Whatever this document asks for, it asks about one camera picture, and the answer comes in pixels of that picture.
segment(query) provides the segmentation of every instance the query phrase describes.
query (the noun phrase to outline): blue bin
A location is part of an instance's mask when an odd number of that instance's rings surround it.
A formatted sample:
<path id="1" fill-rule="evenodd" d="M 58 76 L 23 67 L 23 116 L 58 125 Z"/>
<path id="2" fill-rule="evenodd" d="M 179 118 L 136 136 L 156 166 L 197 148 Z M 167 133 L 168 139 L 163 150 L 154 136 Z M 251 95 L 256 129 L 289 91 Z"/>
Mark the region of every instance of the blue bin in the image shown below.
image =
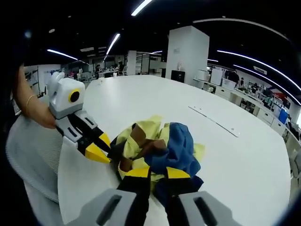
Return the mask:
<path id="1" fill-rule="evenodd" d="M 285 111 L 284 108 L 281 109 L 280 115 L 279 115 L 279 121 L 281 121 L 283 124 L 285 124 L 286 119 L 288 118 L 288 113 Z"/>

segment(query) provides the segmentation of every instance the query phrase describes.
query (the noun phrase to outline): human arm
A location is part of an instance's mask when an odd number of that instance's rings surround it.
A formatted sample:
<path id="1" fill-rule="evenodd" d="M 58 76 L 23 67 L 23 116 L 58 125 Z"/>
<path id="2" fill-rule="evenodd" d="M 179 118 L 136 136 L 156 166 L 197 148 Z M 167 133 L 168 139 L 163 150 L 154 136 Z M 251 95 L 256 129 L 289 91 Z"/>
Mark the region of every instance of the human arm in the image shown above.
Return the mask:
<path id="1" fill-rule="evenodd" d="M 20 66 L 17 73 L 14 98 L 23 114 L 45 128 L 55 129 L 55 119 L 49 107 L 41 102 L 30 88 L 25 78 L 23 65 Z"/>

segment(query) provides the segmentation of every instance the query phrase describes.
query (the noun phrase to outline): gold bracelet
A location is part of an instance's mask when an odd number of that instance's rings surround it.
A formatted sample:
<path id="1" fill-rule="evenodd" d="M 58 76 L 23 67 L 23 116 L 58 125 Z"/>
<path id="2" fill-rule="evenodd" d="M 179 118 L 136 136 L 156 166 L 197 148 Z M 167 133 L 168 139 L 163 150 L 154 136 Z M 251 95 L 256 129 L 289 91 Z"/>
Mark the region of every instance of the gold bracelet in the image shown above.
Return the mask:
<path id="1" fill-rule="evenodd" d="M 26 103 L 26 116 L 28 116 L 28 104 L 29 104 L 29 101 L 32 97 L 34 97 L 35 95 L 31 95 L 28 100 L 27 100 L 27 103 Z"/>

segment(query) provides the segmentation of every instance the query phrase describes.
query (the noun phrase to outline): white round table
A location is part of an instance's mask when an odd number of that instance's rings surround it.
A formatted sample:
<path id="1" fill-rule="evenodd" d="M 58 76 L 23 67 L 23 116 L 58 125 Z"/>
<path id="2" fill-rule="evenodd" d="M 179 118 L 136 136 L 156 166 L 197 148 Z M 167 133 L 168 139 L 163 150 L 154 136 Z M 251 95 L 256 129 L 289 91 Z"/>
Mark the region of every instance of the white round table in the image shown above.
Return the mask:
<path id="1" fill-rule="evenodd" d="M 206 109 L 239 131 L 239 137 L 188 106 Z M 111 140 L 133 122 L 155 114 L 163 116 L 164 122 L 187 125 L 194 142 L 206 146 L 197 174 L 204 181 L 200 191 L 209 192 L 228 206 L 241 225 L 272 225 L 287 208 L 290 166 L 284 141 L 261 120 L 231 102 L 180 82 L 136 75 L 107 78 L 102 84 L 92 81 L 86 90 L 84 109 Z M 92 183 L 91 178 L 85 183 Z M 84 189 L 80 192 L 82 197 L 92 193 Z M 145 225 L 168 225 L 164 208 L 153 197 Z"/>

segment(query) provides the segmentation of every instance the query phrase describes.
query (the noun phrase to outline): black ceiling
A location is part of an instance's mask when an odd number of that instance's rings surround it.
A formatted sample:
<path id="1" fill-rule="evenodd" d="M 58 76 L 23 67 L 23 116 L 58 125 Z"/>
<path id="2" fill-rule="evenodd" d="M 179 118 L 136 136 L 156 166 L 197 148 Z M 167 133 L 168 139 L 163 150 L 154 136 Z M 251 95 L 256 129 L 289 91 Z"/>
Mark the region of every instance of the black ceiling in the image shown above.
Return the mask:
<path id="1" fill-rule="evenodd" d="M 93 53 L 99 55 L 97 48 L 108 47 L 116 33 L 120 33 L 121 37 L 111 50 L 112 55 L 125 54 L 128 50 L 163 50 L 166 54 L 169 31 L 193 25 L 210 36 L 209 58 L 217 59 L 219 64 L 227 67 L 237 64 L 253 70 L 254 65 L 258 66 L 268 71 L 267 77 L 301 100 L 301 92 L 271 69 L 248 59 L 216 52 L 220 49 L 258 59 L 277 68 L 301 86 L 301 20 L 297 1 L 154 0 L 140 14 L 132 17 L 131 13 L 141 2 L 53 3 L 43 6 L 41 10 L 25 6 L 22 8 L 26 12 L 22 14 L 22 24 L 32 32 L 30 54 L 25 64 L 64 64 L 72 61 L 47 52 L 48 48 L 78 59 L 86 59 Z M 252 24 L 231 21 L 193 23 L 195 20 L 223 16 L 265 25 L 282 33 L 288 40 Z M 50 29 L 55 29 L 55 32 L 49 33 Z M 95 47 L 96 51 L 80 51 L 88 47 Z"/>

